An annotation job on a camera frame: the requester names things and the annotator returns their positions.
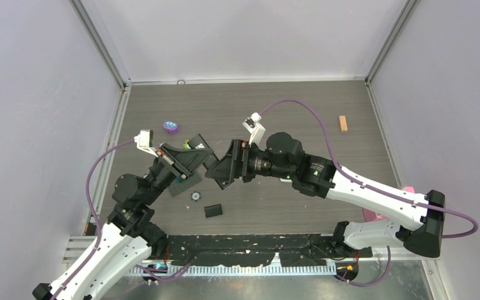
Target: white bracket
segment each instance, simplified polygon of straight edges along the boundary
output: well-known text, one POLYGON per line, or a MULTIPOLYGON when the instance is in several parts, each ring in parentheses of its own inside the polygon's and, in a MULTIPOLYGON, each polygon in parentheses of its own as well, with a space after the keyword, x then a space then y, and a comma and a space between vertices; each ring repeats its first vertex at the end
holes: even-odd
POLYGON ((137 136, 133 137, 133 140, 137 144, 137 149, 152 154, 155 157, 158 157, 157 149, 154 148, 152 145, 152 138, 153 132, 147 129, 143 129, 137 136))
POLYGON ((357 250, 375 246, 403 247, 402 241, 395 236, 399 230, 400 224, 391 220, 350 222, 345 228, 345 244, 357 250))
POLYGON ((423 225, 421 222, 421 217, 426 216, 428 209, 425 207, 413 206, 413 204, 428 204, 428 201, 425 198, 426 195, 402 191, 400 189, 372 181, 350 171, 348 168, 343 166, 341 169, 352 178, 362 181, 363 185, 359 185, 358 183, 349 180, 339 171, 336 171, 332 179, 332 183, 334 183, 335 186, 329 189, 328 193, 326 194, 327 198, 345 201, 361 206, 362 208, 369 209, 375 213, 381 214, 382 216, 386 216, 391 221, 404 226, 404 228, 408 230, 416 230, 423 225), (379 194, 364 187, 365 185, 374 186, 399 197, 409 199, 412 201, 412 204, 379 194))
POLYGON ((260 124, 260 120, 262 117, 258 114, 258 112, 254 112, 251 117, 247 118, 242 122, 242 125, 251 133, 251 137, 249 138, 249 144, 252 143, 259 144, 260 140, 264 136, 266 132, 266 128, 260 124))

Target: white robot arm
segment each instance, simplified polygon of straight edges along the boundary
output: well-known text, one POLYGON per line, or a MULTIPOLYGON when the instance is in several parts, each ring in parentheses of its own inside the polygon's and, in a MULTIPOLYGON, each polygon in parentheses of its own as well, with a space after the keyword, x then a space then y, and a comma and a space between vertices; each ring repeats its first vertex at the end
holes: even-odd
POLYGON ((338 223, 332 235, 335 249, 355 251, 371 246, 403 246, 422 256, 440 255, 444 215, 417 204, 444 207, 442 193, 430 191, 424 195, 401 191, 341 166, 345 176, 332 161, 306 154, 301 142, 285 132, 270 136, 266 150, 260 150, 258 144, 265 132, 260 120, 257 113, 247 118, 243 126, 251 134, 249 141, 233 139, 219 161, 200 135, 191 140, 196 145, 192 150, 178 150, 168 144, 156 149, 152 147, 153 133, 141 131, 135 137, 137 148, 157 157, 149 174, 146 178, 125 174, 117 180, 112 197, 118 204, 108 217, 109 222, 102 227, 98 246, 95 247, 95 240, 60 278, 51 284, 38 285, 32 293, 34 297, 37 300, 100 299, 133 266, 149 256, 161 254, 167 236, 149 222, 154 211, 148 205, 177 177, 187 178, 202 164, 207 169, 206 177, 214 179, 221 189, 237 178, 246 183, 256 175, 271 176, 291 183, 301 194, 345 201, 389 218, 338 223), (356 178, 361 184, 349 178, 356 178), (410 199, 412 204, 366 189, 365 185, 410 199), (82 269, 69 281, 77 268, 82 269))

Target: black object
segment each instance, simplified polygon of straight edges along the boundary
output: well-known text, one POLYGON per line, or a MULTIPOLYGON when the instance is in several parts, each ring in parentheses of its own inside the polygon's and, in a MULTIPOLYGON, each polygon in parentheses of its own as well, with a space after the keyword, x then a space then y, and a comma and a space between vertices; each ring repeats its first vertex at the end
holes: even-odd
MULTIPOLYGON (((190 141, 188 141, 187 144, 192 149, 211 148, 209 146, 209 144, 207 144, 205 139, 201 136, 201 134, 198 134, 198 135, 194 136, 190 141)), ((206 170, 208 170, 209 168, 214 166, 216 163, 218 163, 218 157, 216 156, 216 154, 212 153, 209 156, 209 158, 207 158, 203 162, 203 166, 205 167, 206 170)), ((215 181, 216 181, 216 184, 218 184, 218 186, 221 189, 225 189, 226 187, 228 187, 231 184, 231 182, 220 181, 220 180, 217 180, 217 179, 215 179, 215 181)))
MULTIPOLYGON (((431 190, 426 194, 430 205, 444 208, 444 194, 431 190)), ((427 258, 438 258, 441 255, 441 241, 443 240, 444 213, 428 209, 426 217, 422 217, 424 224, 415 231, 403 227, 396 233, 396 237, 404 242, 404 248, 427 258)))
POLYGON ((222 204, 206 206, 204 209, 205 209, 205 218, 216 217, 223 214, 222 204))
POLYGON ((325 198, 335 173, 331 160, 306 154, 300 141, 277 132, 267 139, 265 151, 254 143, 233 139, 225 156, 205 176, 227 186, 240 177, 248 183, 256 175, 291 179, 292 187, 301 194, 325 198))
MULTIPOLYGON (((281 266, 317 266, 325 259, 340 259, 331 236, 320 234, 232 234, 168 236, 172 265, 256 267, 268 265, 279 253, 281 266)), ((354 257, 351 249, 345 256, 354 257)), ((371 248, 360 250, 361 258, 373 256, 371 248)))
POLYGON ((172 195, 172 197, 176 197, 177 195, 183 193, 184 191, 195 186, 201 181, 202 181, 201 176, 195 172, 194 174, 190 175, 187 179, 181 182, 179 182, 178 180, 174 180, 168 187, 168 191, 170 192, 170 195, 172 195))
POLYGON ((198 202, 201 199, 201 193, 198 191, 193 191, 191 194, 191 200, 194 202, 198 202))
POLYGON ((50 300, 53 294, 51 293, 51 288, 48 283, 40 283, 32 291, 32 296, 34 296, 36 300, 50 300))

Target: aluminum frame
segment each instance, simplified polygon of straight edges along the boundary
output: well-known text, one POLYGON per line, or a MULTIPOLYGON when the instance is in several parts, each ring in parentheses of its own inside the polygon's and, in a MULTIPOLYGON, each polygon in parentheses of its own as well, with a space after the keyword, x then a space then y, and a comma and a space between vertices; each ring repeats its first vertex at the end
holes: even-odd
POLYGON ((396 19, 396 22, 394 23, 394 27, 392 28, 391 32, 389 33, 389 36, 386 39, 386 42, 384 43, 384 46, 380 50, 380 53, 378 54, 378 57, 374 61, 374 64, 372 65, 371 70, 369 71, 369 74, 365 78, 365 83, 367 85, 370 85, 370 83, 373 81, 376 73, 378 72, 378 69, 381 67, 382 63, 384 62, 384 59, 386 58, 387 54, 389 53, 389 50, 391 49, 391 46, 394 44, 398 36, 400 35, 400 32, 404 28, 404 25, 407 23, 408 19, 411 17, 411 14, 413 13, 416 4, 420 0, 407 0, 406 4, 402 8, 402 11, 400 12, 400 15, 398 16, 398 19, 396 19))
POLYGON ((97 28, 95 27, 93 20, 88 13, 88 10, 85 8, 82 0, 69 0, 71 6, 74 8, 76 15, 84 25, 84 29, 86 30, 87 34, 93 41, 95 48, 98 50, 98 53, 102 57, 102 60, 106 63, 109 72, 119 85, 121 89, 126 87, 126 81, 124 80, 120 70, 117 68, 115 62, 113 61, 113 57, 110 55, 106 44, 102 40, 97 28))

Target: gray mat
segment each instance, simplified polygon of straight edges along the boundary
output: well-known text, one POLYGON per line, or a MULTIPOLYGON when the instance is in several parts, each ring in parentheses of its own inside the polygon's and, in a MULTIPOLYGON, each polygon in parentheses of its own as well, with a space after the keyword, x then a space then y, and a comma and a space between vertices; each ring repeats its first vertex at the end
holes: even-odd
MULTIPOLYGON (((154 142, 183 145, 201 133, 221 158, 231 139, 249 138, 242 121, 278 99, 306 101, 328 126, 339 162, 384 184, 396 184, 378 123, 362 81, 269 82, 244 84, 185 84, 132 87, 119 141, 132 139, 140 129, 153 129, 154 142), (347 117, 349 131, 339 131, 338 116, 347 117), (165 120, 176 121, 180 132, 166 134, 165 120)), ((293 103, 272 108, 263 119, 267 138, 286 131, 302 142, 307 153, 328 157, 318 122, 293 103)), ((261 146, 265 148, 266 140, 261 146)), ((116 177, 145 174, 152 156, 135 147, 117 150, 101 220, 114 207, 111 194, 116 177)), ((197 184, 202 200, 190 200, 191 189, 172 198, 164 192, 151 206, 152 222, 168 234, 331 233, 339 221, 364 221, 360 207, 341 201, 307 197, 277 179, 257 177, 235 182, 224 191, 213 180, 197 184), (206 219, 204 206, 222 204, 224 215, 206 219)))

